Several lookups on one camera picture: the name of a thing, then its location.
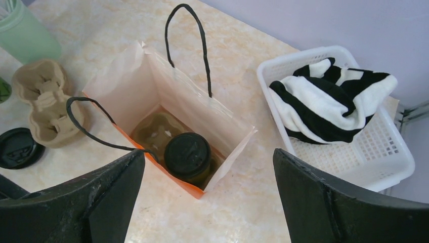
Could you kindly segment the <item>orange paper bag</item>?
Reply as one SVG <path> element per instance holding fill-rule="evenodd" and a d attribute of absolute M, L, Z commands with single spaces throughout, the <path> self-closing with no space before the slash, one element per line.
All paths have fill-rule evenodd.
<path fill-rule="evenodd" d="M 200 19 L 188 4 L 179 4 L 169 14 L 168 21 L 182 8 L 189 12 L 198 26 L 207 78 L 206 90 L 178 70 L 170 56 L 163 58 L 145 43 L 137 42 L 120 53 L 103 73 L 89 81 L 82 97 L 69 98 L 66 110 L 73 124 L 86 133 L 87 130 L 71 108 L 80 101 L 90 101 L 98 106 L 114 127 L 131 142 L 132 149 L 144 150 L 160 170 L 199 199 L 213 190 L 229 172 L 256 129 L 213 97 L 206 36 Z M 166 169 L 164 158 L 159 162 L 151 150 L 131 138 L 136 126 L 155 112 L 171 114 L 185 127 L 185 133 L 197 133 L 209 143 L 211 160 L 217 161 L 218 169 L 205 189 L 173 176 Z"/>

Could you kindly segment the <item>black cup lid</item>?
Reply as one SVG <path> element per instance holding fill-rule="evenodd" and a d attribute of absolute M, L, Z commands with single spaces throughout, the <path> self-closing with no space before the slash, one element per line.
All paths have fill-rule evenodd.
<path fill-rule="evenodd" d="M 168 142 L 164 152 L 166 169 L 183 180 L 192 178 L 210 165 L 211 148 L 207 140 L 193 132 L 179 134 Z"/>

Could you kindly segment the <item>stack of green paper cups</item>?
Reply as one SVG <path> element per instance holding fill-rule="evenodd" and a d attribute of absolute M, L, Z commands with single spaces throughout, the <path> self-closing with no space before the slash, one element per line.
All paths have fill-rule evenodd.
<path fill-rule="evenodd" d="M 0 77 L 0 80 L 0 104 L 2 104 L 10 98 L 12 94 L 12 87 L 2 77 Z"/>

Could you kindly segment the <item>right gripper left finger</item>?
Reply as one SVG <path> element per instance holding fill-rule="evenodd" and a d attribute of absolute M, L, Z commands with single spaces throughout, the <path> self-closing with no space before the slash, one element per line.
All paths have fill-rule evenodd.
<path fill-rule="evenodd" d="M 144 169 L 136 149 L 33 193 L 1 177 L 1 242 L 124 242 Z"/>

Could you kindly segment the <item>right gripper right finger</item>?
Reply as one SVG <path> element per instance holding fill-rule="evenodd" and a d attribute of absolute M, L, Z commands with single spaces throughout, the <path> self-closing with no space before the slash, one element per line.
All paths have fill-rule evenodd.
<path fill-rule="evenodd" d="M 428 204 L 383 195 L 277 148 L 276 183 L 292 242 L 428 242 Z"/>

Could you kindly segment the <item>stack of black cup lids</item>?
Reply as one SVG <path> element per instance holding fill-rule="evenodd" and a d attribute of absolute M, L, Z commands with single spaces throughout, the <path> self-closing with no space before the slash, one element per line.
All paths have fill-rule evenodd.
<path fill-rule="evenodd" d="M 1 168 L 18 170 L 41 159 L 45 147 L 37 143 L 28 128 L 14 128 L 1 134 Z"/>

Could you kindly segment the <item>single brown cup carrier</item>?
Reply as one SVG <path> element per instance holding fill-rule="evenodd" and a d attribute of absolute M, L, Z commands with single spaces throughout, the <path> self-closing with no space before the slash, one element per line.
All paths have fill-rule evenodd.
<path fill-rule="evenodd" d="M 163 161 L 165 148 L 171 139 L 186 132 L 185 127 L 167 112 L 155 112 L 143 119 L 131 133 L 131 138 L 151 150 L 159 162 Z"/>

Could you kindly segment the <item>green paper coffee cup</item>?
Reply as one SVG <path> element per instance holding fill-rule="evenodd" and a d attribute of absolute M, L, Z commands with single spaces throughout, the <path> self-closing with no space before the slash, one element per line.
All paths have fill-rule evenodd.
<path fill-rule="evenodd" d="M 217 161 L 212 159 L 210 161 L 210 165 L 205 171 L 203 171 L 202 173 L 192 178 L 183 179 L 182 181 L 190 183 L 200 189 L 205 189 L 207 184 L 209 183 L 209 181 L 217 171 L 217 169 L 218 169 Z"/>

